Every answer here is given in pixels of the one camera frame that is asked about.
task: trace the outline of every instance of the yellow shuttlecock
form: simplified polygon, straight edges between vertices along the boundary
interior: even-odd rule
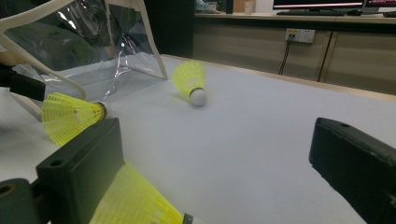
[[[117,172],[90,224],[205,224],[179,213],[128,162]]]
[[[103,103],[90,103],[55,92],[41,106],[41,119],[49,138],[64,145],[107,115]]]
[[[172,75],[175,85],[190,97],[193,105],[206,103],[205,68],[196,61],[188,61],[179,64]]]

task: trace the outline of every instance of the wall outlet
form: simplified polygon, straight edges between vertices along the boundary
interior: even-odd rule
[[[314,42],[315,30],[300,30],[299,42],[312,43]]]
[[[288,28],[286,30],[285,40],[289,40],[289,35],[292,36],[291,41],[299,41],[300,38],[300,30]]]

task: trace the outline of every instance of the desk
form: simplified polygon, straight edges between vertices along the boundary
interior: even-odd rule
[[[163,57],[171,75],[179,60]],[[144,77],[110,102],[125,157],[180,211],[210,224],[362,224],[308,162],[317,117],[396,147],[396,97],[207,64],[208,102]],[[0,179],[35,179],[58,147],[0,90]]]

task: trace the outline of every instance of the transparent plastic sheet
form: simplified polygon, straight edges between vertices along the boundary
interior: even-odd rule
[[[60,1],[64,6],[48,6]],[[19,51],[29,63],[15,70],[44,81],[46,94],[81,98],[81,91],[54,74],[66,77],[82,87],[89,101],[125,93],[142,75],[167,79],[142,0],[68,2],[52,0],[27,11],[32,18],[40,7],[52,9],[45,16],[33,13],[37,20],[14,20],[25,13],[0,20],[6,25],[0,28],[0,44]]]

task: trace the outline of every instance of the computer monitor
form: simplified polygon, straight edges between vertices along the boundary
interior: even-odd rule
[[[367,0],[365,7],[396,7],[396,0]]]
[[[277,9],[333,9],[361,8],[363,0],[274,0],[273,10]]]

